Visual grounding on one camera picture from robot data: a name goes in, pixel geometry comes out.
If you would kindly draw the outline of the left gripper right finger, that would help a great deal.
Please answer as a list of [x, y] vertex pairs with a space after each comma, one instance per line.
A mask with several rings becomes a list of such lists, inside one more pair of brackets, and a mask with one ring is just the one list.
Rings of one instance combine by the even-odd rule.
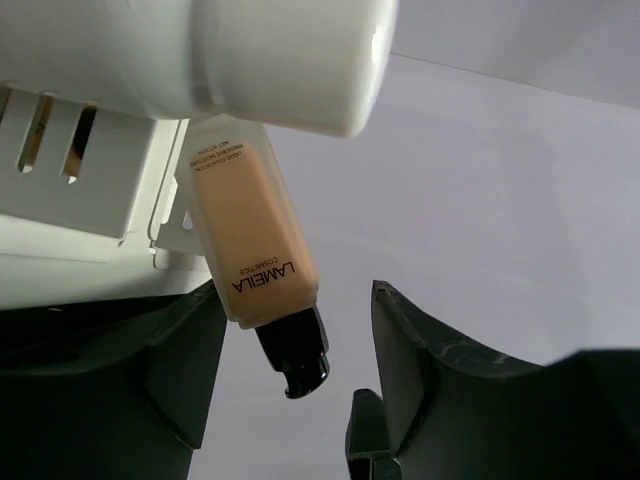
[[353, 479], [635, 479], [639, 353], [541, 366], [494, 350], [375, 281], [381, 388], [352, 398]]

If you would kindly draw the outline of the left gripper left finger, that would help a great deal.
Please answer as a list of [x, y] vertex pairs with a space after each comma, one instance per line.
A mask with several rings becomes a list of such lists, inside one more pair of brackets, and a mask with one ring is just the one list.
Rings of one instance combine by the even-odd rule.
[[3, 311], [2, 477], [186, 478], [225, 330], [211, 283]]

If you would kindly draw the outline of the square foundation bottle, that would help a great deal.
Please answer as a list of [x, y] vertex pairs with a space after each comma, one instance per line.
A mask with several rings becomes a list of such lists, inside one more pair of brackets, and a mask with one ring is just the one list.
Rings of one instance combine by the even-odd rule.
[[189, 122], [175, 178], [227, 318], [256, 332], [289, 399], [329, 375], [319, 276], [263, 125]]

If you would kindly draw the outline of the white blue pink bottle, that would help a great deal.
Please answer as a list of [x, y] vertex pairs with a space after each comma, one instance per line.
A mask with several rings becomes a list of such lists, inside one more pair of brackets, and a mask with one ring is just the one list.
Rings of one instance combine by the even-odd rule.
[[394, 1], [5, 1], [1, 80], [156, 120], [224, 113], [352, 137], [397, 13]]

